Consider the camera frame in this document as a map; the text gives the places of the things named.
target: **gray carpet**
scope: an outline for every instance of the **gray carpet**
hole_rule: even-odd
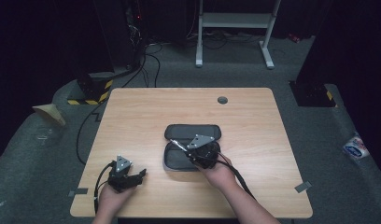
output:
[[[360,165],[349,160],[342,145],[353,135],[354,125],[334,85],[327,85],[338,104],[335,108],[298,107],[289,87],[296,79],[313,39],[299,44],[272,39],[269,49],[275,63],[267,70],[256,41],[227,43],[205,48],[203,68],[195,68],[195,47],[151,46],[161,63],[157,87],[267,87],[273,90],[290,144],[308,190],[314,215],[295,223],[381,223],[381,173],[373,157]],[[221,42],[205,41],[210,47]],[[148,85],[154,86],[158,63],[147,56]],[[131,78],[114,80],[119,88]],[[91,218],[71,217],[73,198],[84,166],[76,154],[77,134],[94,105],[68,105],[66,97],[75,81],[57,90],[51,102],[63,113],[67,125],[58,136],[38,139],[46,125],[37,114],[24,121],[0,159],[1,223],[90,223]],[[127,87],[146,87],[139,74]],[[96,112],[104,113],[105,105]],[[79,136],[79,154],[86,161],[98,130],[90,116]],[[167,220],[127,220],[128,223],[166,223]]]

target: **table top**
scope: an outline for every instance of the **table top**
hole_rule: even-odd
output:
[[[219,97],[227,104],[220,104]],[[217,124],[221,151],[246,180],[256,199],[275,217],[313,214],[275,97],[266,88],[115,89],[80,179],[71,214],[93,217],[98,175],[117,155],[133,162],[129,175],[147,168],[143,184],[119,217],[235,217],[223,195],[200,172],[163,169],[170,124]],[[107,179],[108,171],[102,177]]]

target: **small round hole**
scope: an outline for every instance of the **small round hole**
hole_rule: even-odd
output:
[[[222,105],[225,105],[228,103],[228,98],[226,98],[225,96],[220,96],[218,98],[218,103],[222,104]]]

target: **metal frame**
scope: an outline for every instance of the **metal frame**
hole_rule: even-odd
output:
[[[200,0],[199,7],[199,29],[196,49],[196,67],[203,66],[203,28],[204,27],[235,27],[235,28],[265,28],[266,35],[263,41],[260,41],[261,52],[268,69],[274,69],[272,57],[270,56],[267,45],[273,27],[275,18],[280,7],[281,0],[275,1],[272,13],[250,14],[250,13],[204,13],[203,0]]]

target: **black device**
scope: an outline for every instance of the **black device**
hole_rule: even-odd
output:
[[[170,141],[184,151],[191,163],[203,169],[213,168],[217,163],[220,147],[214,137],[196,134],[186,147],[177,140],[170,139]]]
[[[114,190],[121,192],[124,189],[129,189],[137,185],[141,185],[143,177],[147,174],[147,169],[142,170],[138,175],[127,175],[130,171],[132,162],[118,155],[116,161],[109,163],[97,178],[94,189],[94,211],[98,210],[98,189],[100,188],[100,179],[108,167],[112,167],[109,172],[109,178],[106,181]]]
[[[164,137],[175,140],[179,145],[170,141],[165,149],[163,164],[166,170],[198,171],[200,167],[214,167],[214,162],[220,152],[217,142],[221,138],[221,131],[216,124],[170,124],[167,126]]]
[[[115,165],[109,172],[108,184],[117,192],[142,184],[142,178],[147,173],[147,169],[142,170],[138,175],[127,175],[131,165],[130,161],[118,156]]]

